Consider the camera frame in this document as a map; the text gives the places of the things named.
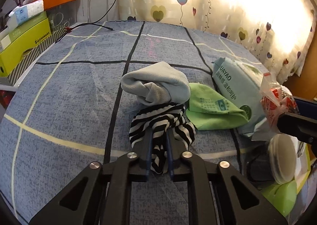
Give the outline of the white blue tissue pack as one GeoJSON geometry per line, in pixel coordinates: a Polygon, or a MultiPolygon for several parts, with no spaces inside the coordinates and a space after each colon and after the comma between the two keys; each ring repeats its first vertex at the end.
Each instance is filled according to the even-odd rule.
{"type": "Polygon", "coordinates": [[[16,29],[31,18],[39,15],[44,11],[44,1],[36,0],[27,5],[16,7],[10,14],[7,21],[7,28],[9,32],[16,29]]]}

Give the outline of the light blue grey sock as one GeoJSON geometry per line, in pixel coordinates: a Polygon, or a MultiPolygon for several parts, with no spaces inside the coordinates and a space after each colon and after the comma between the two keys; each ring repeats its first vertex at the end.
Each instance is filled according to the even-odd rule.
{"type": "Polygon", "coordinates": [[[164,61],[125,74],[121,78],[121,88],[146,106],[183,104],[191,96],[186,75],[164,61]]]}

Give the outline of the clear red plastic bag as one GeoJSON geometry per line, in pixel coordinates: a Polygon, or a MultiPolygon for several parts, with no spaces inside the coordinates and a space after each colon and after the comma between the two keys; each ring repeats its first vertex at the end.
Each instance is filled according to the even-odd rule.
{"type": "Polygon", "coordinates": [[[288,88],[276,80],[275,73],[266,72],[263,74],[260,94],[260,103],[270,128],[275,133],[280,133],[277,123],[278,118],[286,113],[299,114],[296,101],[288,88]]]}

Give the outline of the striped tray box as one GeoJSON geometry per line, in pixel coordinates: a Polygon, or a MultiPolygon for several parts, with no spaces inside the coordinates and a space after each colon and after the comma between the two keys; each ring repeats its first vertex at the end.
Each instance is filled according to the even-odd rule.
{"type": "Polygon", "coordinates": [[[27,50],[22,58],[22,61],[17,64],[13,71],[11,71],[7,77],[1,77],[1,86],[13,87],[18,79],[23,75],[24,71],[27,70],[27,68],[31,65],[31,63],[34,62],[36,58],[40,56],[40,54],[42,54],[64,34],[66,34],[66,32],[67,28],[65,25],[59,25],[53,28],[52,35],[41,42],[38,46],[27,50]]]}

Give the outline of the small green cup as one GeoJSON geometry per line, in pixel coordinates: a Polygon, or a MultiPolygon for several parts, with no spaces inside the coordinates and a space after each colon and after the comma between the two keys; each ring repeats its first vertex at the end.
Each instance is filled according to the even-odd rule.
{"type": "Polygon", "coordinates": [[[288,183],[273,183],[261,189],[262,195],[284,216],[290,214],[297,199],[297,184],[295,180],[288,183]]]}

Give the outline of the heart pattern curtain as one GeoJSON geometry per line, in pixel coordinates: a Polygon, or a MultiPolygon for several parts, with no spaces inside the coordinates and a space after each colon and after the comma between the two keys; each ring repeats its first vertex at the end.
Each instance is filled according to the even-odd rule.
{"type": "Polygon", "coordinates": [[[285,82],[303,71],[316,28],[312,0],[118,0],[123,20],[181,25],[245,47],[285,82]]]}

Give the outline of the blue plaid bed sheet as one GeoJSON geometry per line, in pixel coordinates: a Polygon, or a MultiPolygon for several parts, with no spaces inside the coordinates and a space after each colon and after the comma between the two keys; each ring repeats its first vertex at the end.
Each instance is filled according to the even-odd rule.
{"type": "Polygon", "coordinates": [[[266,72],[239,44],[164,23],[85,25],[52,45],[1,121],[1,196],[14,217],[28,224],[90,162],[130,151],[130,123],[143,106],[120,91],[124,74],[165,61],[190,82],[212,86],[221,57],[266,72]]]}

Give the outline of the wet wipes pack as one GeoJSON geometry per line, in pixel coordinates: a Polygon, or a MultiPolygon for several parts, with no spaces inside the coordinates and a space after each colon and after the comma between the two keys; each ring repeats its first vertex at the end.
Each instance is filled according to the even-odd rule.
{"type": "Polygon", "coordinates": [[[219,58],[213,64],[212,77],[221,94],[247,114],[249,121],[238,127],[239,134],[253,141],[269,141],[274,137],[260,103],[263,73],[257,67],[219,58]]]}

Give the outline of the yellow green cardboard box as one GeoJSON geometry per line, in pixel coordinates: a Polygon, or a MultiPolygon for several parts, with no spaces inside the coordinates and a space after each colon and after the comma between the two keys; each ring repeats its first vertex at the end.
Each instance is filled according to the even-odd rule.
{"type": "Polygon", "coordinates": [[[19,64],[27,50],[38,46],[51,35],[49,20],[39,22],[1,51],[1,77],[7,77],[19,64]]]}

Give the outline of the green tray box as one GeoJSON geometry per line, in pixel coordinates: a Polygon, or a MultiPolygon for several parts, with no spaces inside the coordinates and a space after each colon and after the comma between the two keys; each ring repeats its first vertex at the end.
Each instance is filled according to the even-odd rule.
{"type": "Polygon", "coordinates": [[[306,143],[296,140],[294,142],[294,147],[296,150],[296,169],[294,173],[294,180],[297,184],[297,194],[303,188],[307,178],[310,175],[310,156],[309,150],[306,143]]]}

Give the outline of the green microfiber cloth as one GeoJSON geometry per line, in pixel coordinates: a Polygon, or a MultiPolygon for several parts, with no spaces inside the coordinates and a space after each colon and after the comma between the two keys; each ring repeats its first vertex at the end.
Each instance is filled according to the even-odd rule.
{"type": "Polygon", "coordinates": [[[227,130],[248,123],[244,110],[236,107],[209,86],[190,83],[191,96],[186,116],[200,131],[227,130]]]}

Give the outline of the black white striped sock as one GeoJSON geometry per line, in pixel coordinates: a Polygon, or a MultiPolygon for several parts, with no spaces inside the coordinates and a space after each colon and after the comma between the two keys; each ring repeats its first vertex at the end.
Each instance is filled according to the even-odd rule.
{"type": "Polygon", "coordinates": [[[151,170],[156,174],[164,173],[167,156],[164,138],[169,129],[186,149],[189,149],[195,140],[195,126],[184,115],[185,111],[185,105],[178,103],[148,106],[140,110],[131,122],[129,140],[132,147],[145,138],[147,129],[153,132],[151,170]]]}

